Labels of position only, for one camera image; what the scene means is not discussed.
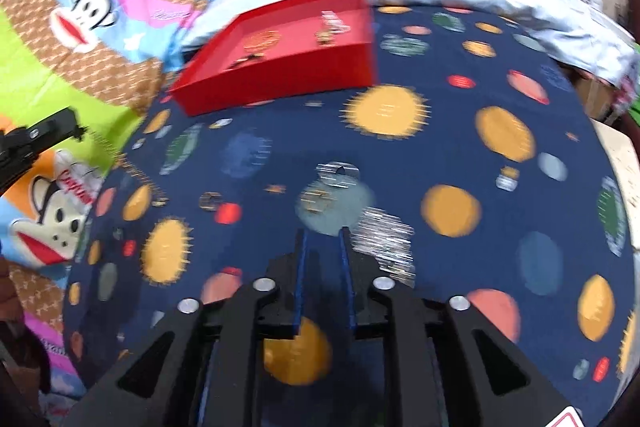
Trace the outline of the colourful monkey print blanket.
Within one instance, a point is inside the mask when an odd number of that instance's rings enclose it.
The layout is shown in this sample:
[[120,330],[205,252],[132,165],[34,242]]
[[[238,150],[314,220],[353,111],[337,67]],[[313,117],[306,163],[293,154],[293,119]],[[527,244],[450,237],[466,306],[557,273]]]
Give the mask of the colourful monkey print blanket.
[[42,152],[1,199],[1,318],[18,389],[58,419],[84,387],[63,346],[68,273],[105,173],[209,0],[1,0],[1,128],[71,108],[81,140]]

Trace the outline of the navy planet print bedsheet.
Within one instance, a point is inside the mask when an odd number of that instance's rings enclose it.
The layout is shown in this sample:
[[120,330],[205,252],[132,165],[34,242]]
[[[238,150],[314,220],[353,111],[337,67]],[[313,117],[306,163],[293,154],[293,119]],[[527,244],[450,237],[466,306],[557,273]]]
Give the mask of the navy planet print bedsheet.
[[[305,357],[268,343],[268,426],[382,423],[382,347],[348,327],[340,239],[423,297],[468,298],[589,426],[636,370],[620,186],[558,64],[510,20],[376,12],[378,84],[190,117],[160,94],[125,143],[68,279],[65,347],[96,383],[184,298],[224,299],[307,231]],[[322,213],[299,196],[329,191]],[[207,191],[224,202],[198,207]]]

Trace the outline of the small hoop earring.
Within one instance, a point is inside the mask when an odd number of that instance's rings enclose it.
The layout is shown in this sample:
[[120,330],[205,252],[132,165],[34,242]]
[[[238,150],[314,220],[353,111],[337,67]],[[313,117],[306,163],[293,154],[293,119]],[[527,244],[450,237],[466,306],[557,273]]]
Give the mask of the small hoop earring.
[[205,211],[215,212],[224,202],[224,198],[218,192],[204,192],[198,199],[198,207]]

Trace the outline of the gold hoop earring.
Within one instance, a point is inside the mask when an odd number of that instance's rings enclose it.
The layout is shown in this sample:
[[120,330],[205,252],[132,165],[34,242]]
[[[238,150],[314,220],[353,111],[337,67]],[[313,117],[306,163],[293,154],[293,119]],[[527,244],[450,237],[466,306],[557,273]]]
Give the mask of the gold hoop earring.
[[329,191],[322,188],[308,188],[299,196],[300,207],[306,212],[322,213],[328,210],[334,202]]

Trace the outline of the red jewelry tray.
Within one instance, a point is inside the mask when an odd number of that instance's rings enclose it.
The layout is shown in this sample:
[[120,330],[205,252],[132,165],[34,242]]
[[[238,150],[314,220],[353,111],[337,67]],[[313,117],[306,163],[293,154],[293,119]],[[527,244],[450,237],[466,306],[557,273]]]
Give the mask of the red jewelry tray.
[[282,0],[218,31],[169,94],[198,116],[262,101],[376,83],[367,0]]

